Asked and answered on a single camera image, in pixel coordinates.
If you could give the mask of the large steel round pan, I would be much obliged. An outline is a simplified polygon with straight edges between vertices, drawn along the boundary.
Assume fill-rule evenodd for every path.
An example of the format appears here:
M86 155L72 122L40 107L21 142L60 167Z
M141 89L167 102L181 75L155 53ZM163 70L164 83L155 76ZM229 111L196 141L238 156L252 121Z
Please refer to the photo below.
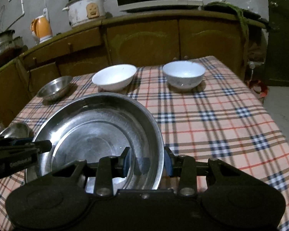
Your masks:
M25 181L58 170L68 163L119 156L132 150L128 175L114 178L113 188L157 189L164 167L163 137L153 115L138 101L118 93L78 98L43 123L35 141L49 140L52 148L25 171Z

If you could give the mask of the small steel bowl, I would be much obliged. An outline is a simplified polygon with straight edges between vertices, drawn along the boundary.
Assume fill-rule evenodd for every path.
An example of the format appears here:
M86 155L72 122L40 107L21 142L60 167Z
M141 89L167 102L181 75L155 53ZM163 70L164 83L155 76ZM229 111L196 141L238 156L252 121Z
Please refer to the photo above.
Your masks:
M37 93L38 98L45 101L56 101L65 96L71 87L73 77L63 76L44 85Z

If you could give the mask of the wide white ceramic bowl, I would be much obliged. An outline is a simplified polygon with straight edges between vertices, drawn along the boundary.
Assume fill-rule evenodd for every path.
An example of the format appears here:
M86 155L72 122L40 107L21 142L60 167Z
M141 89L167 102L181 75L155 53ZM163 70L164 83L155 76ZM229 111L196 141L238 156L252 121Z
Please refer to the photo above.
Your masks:
M119 91L133 80L137 68L130 64L109 66L98 71L92 77L92 83L105 91Z

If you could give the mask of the steel plate on left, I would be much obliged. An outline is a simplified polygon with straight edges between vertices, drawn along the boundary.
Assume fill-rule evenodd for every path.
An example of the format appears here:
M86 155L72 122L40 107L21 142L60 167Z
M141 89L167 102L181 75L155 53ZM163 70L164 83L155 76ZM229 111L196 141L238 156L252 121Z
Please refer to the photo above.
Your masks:
M26 123L13 123L10 124L6 129L4 129L0 136L5 138L29 138L34 137L33 130Z

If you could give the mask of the plaid checkered tablecloth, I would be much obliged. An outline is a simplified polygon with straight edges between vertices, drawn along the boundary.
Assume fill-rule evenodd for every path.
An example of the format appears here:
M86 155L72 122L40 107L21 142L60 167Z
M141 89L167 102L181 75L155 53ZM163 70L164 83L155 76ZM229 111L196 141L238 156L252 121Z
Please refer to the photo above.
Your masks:
M204 162L221 159L269 184L282 193L285 213L278 230L289 230L289 144L282 131L247 86L213 56L192 60L205 77L191 92L166 83L162 66L138 68L136 78L122 91L104 92L92 82L93 74L73 78L75 92L47 105L33 97L13 119L37 134L42 124L68 103L91 95L131 98L145 106L159 124L164 144L175 154ZM0 180L0 229L12 230L5 201L24 184L24 172Z

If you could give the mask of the brown wooden cabinet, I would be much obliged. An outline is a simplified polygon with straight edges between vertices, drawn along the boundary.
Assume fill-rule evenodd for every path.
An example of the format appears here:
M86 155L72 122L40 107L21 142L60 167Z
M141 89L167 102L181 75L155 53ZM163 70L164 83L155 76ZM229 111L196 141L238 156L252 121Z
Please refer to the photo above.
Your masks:
M7 126L41 87L61 76L107 66L163 65L214 56L240 79L249 61L266 58L265 25L252 19L202 10L135 13L59 34L0 68L0 123Z

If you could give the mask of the small white ceramic bowl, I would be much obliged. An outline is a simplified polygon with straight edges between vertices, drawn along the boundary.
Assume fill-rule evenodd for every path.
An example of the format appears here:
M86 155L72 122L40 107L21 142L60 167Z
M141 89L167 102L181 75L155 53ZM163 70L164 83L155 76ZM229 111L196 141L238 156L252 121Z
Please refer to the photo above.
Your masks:
M200 85L206 69L203 65L189 60L177 60L162 68L166 81L179 90L191 90Z

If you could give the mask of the steel pot on stove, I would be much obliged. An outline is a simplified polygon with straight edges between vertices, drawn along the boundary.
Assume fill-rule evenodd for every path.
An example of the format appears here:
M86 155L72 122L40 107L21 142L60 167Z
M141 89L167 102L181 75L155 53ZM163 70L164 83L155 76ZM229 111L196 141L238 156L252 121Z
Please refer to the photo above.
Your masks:
M17 37L14 38L13 35L15 34L14 30L6 30L0 33L0 55L7 50L10 49L18 49L22 48L22 38Z

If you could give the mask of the orange electric kettle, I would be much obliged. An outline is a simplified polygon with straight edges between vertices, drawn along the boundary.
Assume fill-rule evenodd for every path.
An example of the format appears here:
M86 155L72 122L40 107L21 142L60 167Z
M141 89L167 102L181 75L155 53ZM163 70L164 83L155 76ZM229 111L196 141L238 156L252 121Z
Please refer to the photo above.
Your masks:
M50 23L44 15L32 20L31 32L36 44L43 43L53 37Z

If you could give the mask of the dark door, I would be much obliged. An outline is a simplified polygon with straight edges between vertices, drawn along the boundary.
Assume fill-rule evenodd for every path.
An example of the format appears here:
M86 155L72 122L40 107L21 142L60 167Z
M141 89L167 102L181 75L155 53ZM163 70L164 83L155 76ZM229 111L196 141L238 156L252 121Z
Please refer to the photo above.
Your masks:
M289 87L289 0L268 0L268 12L266 82Z

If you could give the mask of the white rice cooker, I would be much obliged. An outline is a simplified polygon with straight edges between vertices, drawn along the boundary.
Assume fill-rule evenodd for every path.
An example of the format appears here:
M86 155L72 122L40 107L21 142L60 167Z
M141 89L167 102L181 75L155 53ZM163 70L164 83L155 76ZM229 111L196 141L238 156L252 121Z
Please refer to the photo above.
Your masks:
M105 0L68 0L62 11L68 13L69 25L75 28L91 21L104 19Z

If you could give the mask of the green cloth on counter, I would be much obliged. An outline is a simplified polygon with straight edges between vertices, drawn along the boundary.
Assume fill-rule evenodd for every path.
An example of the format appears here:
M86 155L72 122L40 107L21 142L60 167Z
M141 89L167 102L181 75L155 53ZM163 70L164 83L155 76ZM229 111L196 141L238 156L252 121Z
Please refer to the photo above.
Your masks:
M239 21L242 37L244 38L244 41L246 41L249 29L247 19L244 17L243 9L226 2L225 0L221 0L209 2L206 5L203 5L202 10L233 15Z

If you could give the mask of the white wall power socket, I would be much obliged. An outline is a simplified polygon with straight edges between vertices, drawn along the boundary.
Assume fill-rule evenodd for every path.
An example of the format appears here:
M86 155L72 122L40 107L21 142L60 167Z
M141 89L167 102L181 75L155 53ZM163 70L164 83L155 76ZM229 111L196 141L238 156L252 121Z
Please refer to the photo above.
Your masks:
M47 7L43 9L43 16L49 21L49 11Z

